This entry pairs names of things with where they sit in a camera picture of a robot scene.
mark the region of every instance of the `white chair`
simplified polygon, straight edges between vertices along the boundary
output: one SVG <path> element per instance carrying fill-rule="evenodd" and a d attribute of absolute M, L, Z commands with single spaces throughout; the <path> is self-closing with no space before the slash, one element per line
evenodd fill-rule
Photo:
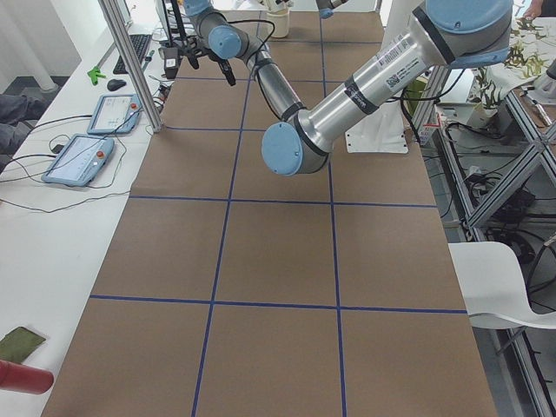
<path fill-rule="evenodd" d="M 531 310 L 520 264 L 507 245 L 471 242 L 448 246 L 472 326 L 523 327 L 521 331 L 525 327 L 556 328 L 556 312 L 536 314 Z"/>

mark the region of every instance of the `black keyboard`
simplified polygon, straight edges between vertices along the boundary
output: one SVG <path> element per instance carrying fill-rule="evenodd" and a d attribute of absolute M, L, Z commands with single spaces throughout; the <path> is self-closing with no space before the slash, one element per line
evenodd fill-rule
<path fill-rule="evenodd" d="M 131 38 L 131 43 L 133 44 L 133 49 L 136 50 L 137 59 L 139 63 L 142 63 L 143 58 L 147 55 L 150 45 L 150 35 L 129 35 Z M 122 57 L 118 58 L 118 62 L 114 67 L 114 74 L 127 74 L 128 71 L 125 69 L 125 63 L 123 63 Z"/>

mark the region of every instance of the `red can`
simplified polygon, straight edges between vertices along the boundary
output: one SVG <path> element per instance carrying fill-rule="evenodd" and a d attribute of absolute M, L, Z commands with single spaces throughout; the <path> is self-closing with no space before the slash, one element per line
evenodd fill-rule
<path fill-rule="evenodd" d="M 54 375 L 43 369 L 0 361 L 0 389 L 27 394 L 47 392 L 54 383 Z"/>

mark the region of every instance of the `black mouse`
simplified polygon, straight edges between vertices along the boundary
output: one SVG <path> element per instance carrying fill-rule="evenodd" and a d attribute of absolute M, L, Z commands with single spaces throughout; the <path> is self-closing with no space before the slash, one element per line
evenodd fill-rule
<path fill-rule="evenodd" d="M 115 78 L 108 81 L 108 84 L 106 84 L 106 88 L 109 91 L 116 91 L 117 89 L 120 89 L 121 87 L 123 87 L 125 84 L 127 84 L 124 80 L 116 80 Z"/>

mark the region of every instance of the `chair leg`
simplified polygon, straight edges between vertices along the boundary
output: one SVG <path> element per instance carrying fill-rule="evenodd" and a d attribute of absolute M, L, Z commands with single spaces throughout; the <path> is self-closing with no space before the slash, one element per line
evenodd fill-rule
<path fill-rule="evenodd" d="M 502 347 L 501 347 L 500 349 L 498 349 L 498 350 L 496 351 L 496 355 L 497 355 L 497 356 L 500 356 L 501 354 L 503 354 L 504 351 L 505 351 L 506 349 L 508 349 L 508 347 L 509 347 L 510 345 L 512 345 L 512 343 L 514 343 L 515 340 L 516 340 L 518 337 L 520 337 L 521 334 L 522 334 L 523 332 L 525 332 L 526 329 L 527 329 L 527 327 L 526 327 L 526 326 L 523 326 L 523 327 L 520 328 L 517 332 L 515 332 L 515 333 L 513 334 L 513 336 L 510 337 L 510 339 L 509 339 L 506 343 L 504 343 L 504 345 L 502 345 Z"/>

